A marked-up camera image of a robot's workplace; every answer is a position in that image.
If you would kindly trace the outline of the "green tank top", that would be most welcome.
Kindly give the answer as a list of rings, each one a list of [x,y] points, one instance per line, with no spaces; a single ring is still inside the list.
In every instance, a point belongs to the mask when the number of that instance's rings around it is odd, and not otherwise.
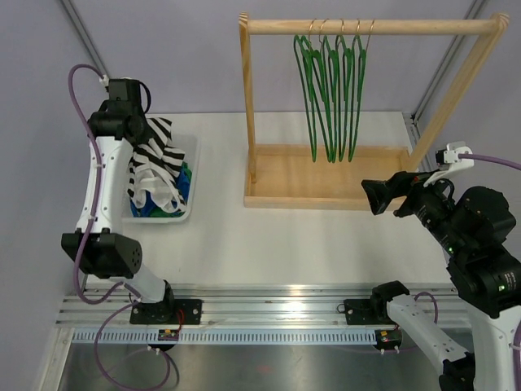
[[[182,163],[182,169],[178,176],[178,179],[175,181],[177,190],[180,192],[184,201],[188,201],[188,197],[190,194],[190,182],[192,179],[192,171],[190,170],[188,164],[186,162]],[[133,217],[153,217],[153,218],[167,218],[167,217],[181,217],[186,212],[181,211],[180,209],[174,211],[173,213],[165,212],[159,206],[155,204],[155,202],[151,199],[150,193],[146,192],[146,202],[142,208],[137,208],[135,203],[132,200],[129,200],[130,203],[130,211]]]

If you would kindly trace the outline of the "black white striped top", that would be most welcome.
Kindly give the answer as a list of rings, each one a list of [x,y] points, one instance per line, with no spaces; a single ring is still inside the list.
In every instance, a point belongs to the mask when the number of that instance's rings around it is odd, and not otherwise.
[[[129,178],[130,166],[155,169],[166,176],[165,170],[179,170],[185,162],[185,152],[174,145],[172,122],[165,117],[149,117],[147,124],[152,138],[134,148],[128,165]]]

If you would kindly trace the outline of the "blue tank top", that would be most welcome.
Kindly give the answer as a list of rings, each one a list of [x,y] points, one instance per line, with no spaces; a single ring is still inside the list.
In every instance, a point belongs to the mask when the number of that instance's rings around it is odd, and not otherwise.
[[[132,217],[178,218],[187,213],[192,172],[186,162],[179,170],[157,170],[130,166],[129,195]]]

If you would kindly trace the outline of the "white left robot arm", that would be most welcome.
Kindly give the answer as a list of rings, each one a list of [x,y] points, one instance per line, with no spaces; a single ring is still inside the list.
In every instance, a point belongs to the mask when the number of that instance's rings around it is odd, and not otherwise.
[[[142,263],[142,246],[122,233],[127,168],[134,148],[151,137],[142,109],[141,83],[111,79],[108,98],[85,121],[90,141],[90,172],[84,209],[74,232],[64,233],[62,249],[74,262],[73,283],[82,294],[78,274],[108,279],[127,288],[138,302],[134,313],[149,323],[169,323],[176,314],[170,284]]]

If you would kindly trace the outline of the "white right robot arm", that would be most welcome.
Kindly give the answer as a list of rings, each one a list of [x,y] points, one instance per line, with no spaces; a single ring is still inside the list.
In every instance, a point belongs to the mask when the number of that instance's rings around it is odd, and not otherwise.
[[[370,315],[392,321],[429,359],[442,390],[520,388],[520,262],[505,248],[516,225],[506,198],[488,187],[455,186],[438,172],[394,174],[361,182],[372,214],[401,198],[395,217],[415,216],[447,253],[446,270],[466,306],[473,350],[454,342],[424,314],[403,283],[373,288]]]

